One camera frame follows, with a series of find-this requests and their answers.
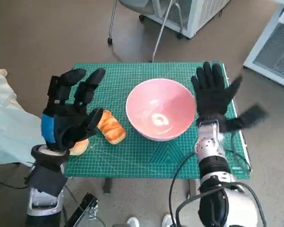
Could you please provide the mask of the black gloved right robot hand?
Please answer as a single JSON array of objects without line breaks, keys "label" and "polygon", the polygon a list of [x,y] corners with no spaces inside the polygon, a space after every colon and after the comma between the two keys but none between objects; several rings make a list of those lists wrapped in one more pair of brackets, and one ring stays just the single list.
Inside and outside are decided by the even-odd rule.
[{"label": "black gloved right robot hand", "polygon": [[238,76],[226,87],[222,68],[219,64],[211,65],[204,62],[203,67],[196,69],[196,75],[191,77],[195,91],[198,121],[222,119],[228,105],[236,95],[242,76]]}]

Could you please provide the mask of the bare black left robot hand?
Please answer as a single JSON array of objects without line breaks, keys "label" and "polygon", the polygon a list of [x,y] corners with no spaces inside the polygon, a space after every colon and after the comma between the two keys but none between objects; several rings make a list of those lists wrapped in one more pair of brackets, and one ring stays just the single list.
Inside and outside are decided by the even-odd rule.
[{"label": "bare black left robot hand", "polygon": [[86,73],[84,69],[74,69],[51,77],[48,102],[41,118],[41,133],[50,150],[65,151],[88,139],[102,118],[103,108],[88,113],[87,105],[106,70],[99,68],[83,80]]}]

